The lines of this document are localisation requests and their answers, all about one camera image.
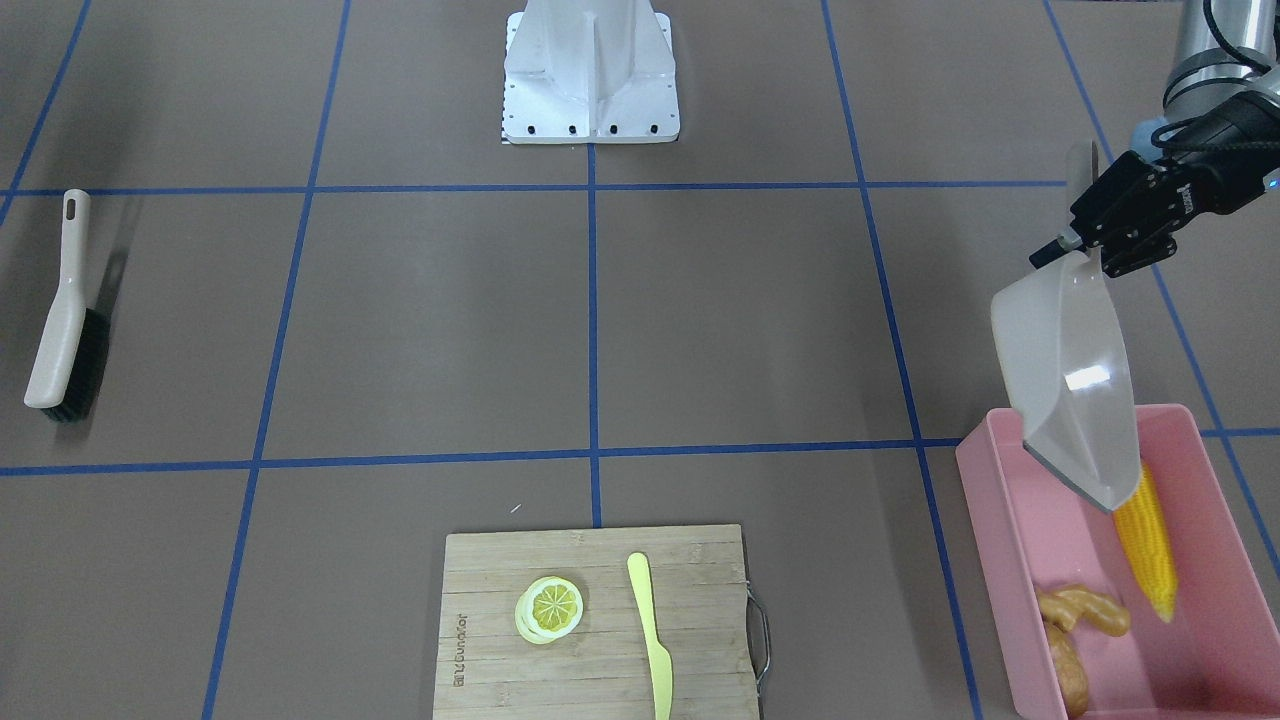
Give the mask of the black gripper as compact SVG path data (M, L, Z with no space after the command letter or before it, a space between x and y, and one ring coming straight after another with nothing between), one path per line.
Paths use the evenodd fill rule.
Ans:
M1110 278L1178 250L1175 233L1202 214L1230 215L1277 191L1279 109L1270 91L1245 90L1151 136L1158 156L1124 152L1070 206L1068 228L1028 256L1041 269L1098 250Z

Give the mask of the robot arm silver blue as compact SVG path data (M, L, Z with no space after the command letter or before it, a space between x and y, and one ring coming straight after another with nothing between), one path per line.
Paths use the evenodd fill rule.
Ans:
M1068 224L1029 260L1100 256L1125 275L1171 258L1175 233L1277 190L1277 4L1188 1L1162 96L1130 147L1101 167L1096 142L1068 155Z

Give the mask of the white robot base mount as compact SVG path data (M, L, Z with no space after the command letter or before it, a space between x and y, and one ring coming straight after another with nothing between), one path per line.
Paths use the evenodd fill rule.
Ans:
M506 143L681 135L673 27L649 1L529 1L507 18L504 50Z

